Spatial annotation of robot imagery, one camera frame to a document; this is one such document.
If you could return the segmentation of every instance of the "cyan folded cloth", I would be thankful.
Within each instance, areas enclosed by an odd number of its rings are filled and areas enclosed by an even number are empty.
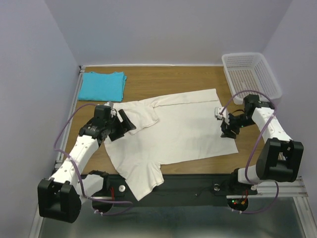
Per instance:
[[[78,100],[121,102],[126,79],[124,72],[84,73]]]

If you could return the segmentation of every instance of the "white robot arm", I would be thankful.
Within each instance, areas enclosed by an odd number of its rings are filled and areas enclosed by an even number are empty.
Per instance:
[[[261,102],[258,95],[248,95],[244,98],[244,113],[234,116],[223,108],[215,110],[215,116],[222,119],[222,137],[236,138],[240,128],[256,124],[260,131],[273,116],[274,107],[271,103]],[[265,146],[257,160],[257,164],[248,167],[248,179],[252,184],[263,180],[277,182],[293,182],[298,174],[304,147],[301,142],[295,142],[284,131],[276,116],[269,122],[263,132]],[[245,169],[236,169],[237,182],[251,184],[246,176]]]
[[[107,137],[114,141],[136,129],[123,110],[118,112],[121,120],[117,113],[113,113],[112,105],[97,105],[94,117],[79,130],[68,158],[49,179],[41,180],[38,185],[38,201],[42,217],[72,223],[78,217],[86,197],[102,189],[104,173],[93,171],[82,179],[85,195],[78,183],[78,176]]]

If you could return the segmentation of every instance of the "white wall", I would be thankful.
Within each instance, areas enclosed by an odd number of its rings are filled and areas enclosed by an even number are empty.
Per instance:
[[[262,52],[291,0],[46,0],[80,65]]]
[[[43,0],[0,2],[0,237],[28,237],[77,63]]]
[[[300,173],[317,219],[317,1],[293,0],[264,55],[283,90],[278,118],[304,145]]]

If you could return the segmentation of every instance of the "gray floor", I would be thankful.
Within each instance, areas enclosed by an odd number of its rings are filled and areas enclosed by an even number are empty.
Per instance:
[[[250,200],[249,210],[272,198]],[[279,198],[270,210],[239,215],[220,207],[133,208],[125,215],[101,217],[85,203],[73,224],[44,219],[41,238],[302,238],[292,198]]]

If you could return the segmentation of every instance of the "white plastic basket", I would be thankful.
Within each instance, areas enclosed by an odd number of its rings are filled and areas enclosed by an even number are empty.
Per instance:
[[[252,89],[264,93],[270,99],[278,99],[282,96],[282,91],[262,54],[226,54],[222,56],[222,62],[232,95],[242,90]],[[256,93],[241,93],[233,99],[234,103],[243,104],[243,98],[249,94]],[[262,95],[260,100],[267,102]]]

